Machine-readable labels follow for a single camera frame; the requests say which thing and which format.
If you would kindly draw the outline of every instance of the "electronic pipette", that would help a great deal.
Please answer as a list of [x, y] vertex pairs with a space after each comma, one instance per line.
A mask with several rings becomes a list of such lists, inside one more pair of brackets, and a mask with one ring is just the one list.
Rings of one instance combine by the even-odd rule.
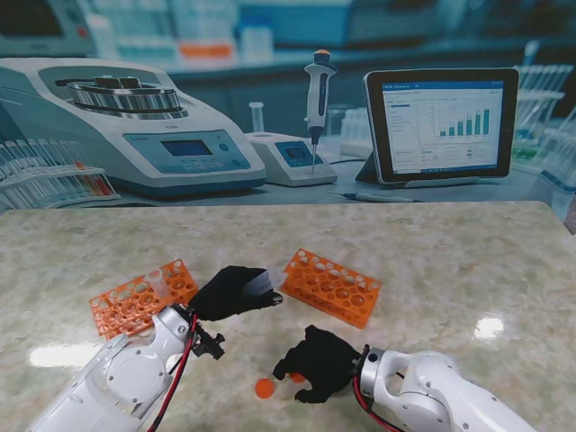
[[308, 115], [304, 119], [308, 123], [308, 132], [312, 144], [312, 175], [316, 165], [316, 147], [320, 134], [326, 123], [326, 105], [328, 104], [328, 82], [330, 77], [338, 72], [338, 68], [330, 62], [330, 53], [319, 49], [314, 53], [314, 63], [304, 68], [310, 74], [308, 89]]

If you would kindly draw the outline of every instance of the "display screen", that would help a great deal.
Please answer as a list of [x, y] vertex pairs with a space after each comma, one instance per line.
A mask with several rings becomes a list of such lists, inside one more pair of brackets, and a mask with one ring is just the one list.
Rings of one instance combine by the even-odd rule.
[[61, 36], [62, 27], [46, 0], [0, 0], [3, 36]]
[[503, 81], [382, 85], [394, 174], [498, 165]]
[[212, 152], [201, 139], [160, 141], [172, 156], [205, 156]]
[[306, 158], [306, 153], [304, 153], [304, 150], [301, 147], [287, 148], [286, 153], [288, 153], [288, 156], [292, 159]]

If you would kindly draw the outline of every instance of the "orange cap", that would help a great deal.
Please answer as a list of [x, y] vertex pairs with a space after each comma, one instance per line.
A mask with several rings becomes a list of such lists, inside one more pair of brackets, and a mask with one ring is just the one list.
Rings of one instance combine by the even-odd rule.
[[268, 399], [274, 394], [275, 386], [274, 383], [267, 378], [262, 378], [256, 383], [256, 396], [260, 399]]
[[297, 372], [290, 373], [290, 379], [297, 384], [300, 384], [300, 383], [303, 383], [306, 381], [306, 378], [304, 377], [304, 375], [300, 375]]

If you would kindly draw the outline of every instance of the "test tube rack with tubes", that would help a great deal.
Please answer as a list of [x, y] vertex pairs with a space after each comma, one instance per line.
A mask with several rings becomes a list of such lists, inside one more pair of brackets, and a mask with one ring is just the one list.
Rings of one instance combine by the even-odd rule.
[[174, 61], [172, 0], [93, 0], [94, 11], [112, 27], [123, 59]]
[[103, 169], [77, 141], [0, 141], [0, 202], [11, 209], [49, 209], [120, 199]]
[[152, 327], [152, 316], [173, 303], [187, 304], [198, 285], [184, 261], [177, 259], [90, 299], [100, 336], [134, 336]]
[[516, 67], [520, 74], [516, 107], [515, 139], [512, 156], [527, 162], [540, 147], [540, 137], [548, 127], [556, 104], [564, 98], [564, 82], [572, 65]]
[[576, 137], [565, 130], [546, 129], [540, 149], [527, 168], [542, 174], [569, 194], [576, 192]]

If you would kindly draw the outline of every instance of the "tablet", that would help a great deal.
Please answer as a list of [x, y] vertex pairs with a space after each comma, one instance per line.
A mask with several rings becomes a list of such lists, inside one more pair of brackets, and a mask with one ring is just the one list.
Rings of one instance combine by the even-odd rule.
[[515, 69], [371, 72], [364, 90], [380, 183], [508, 175]]

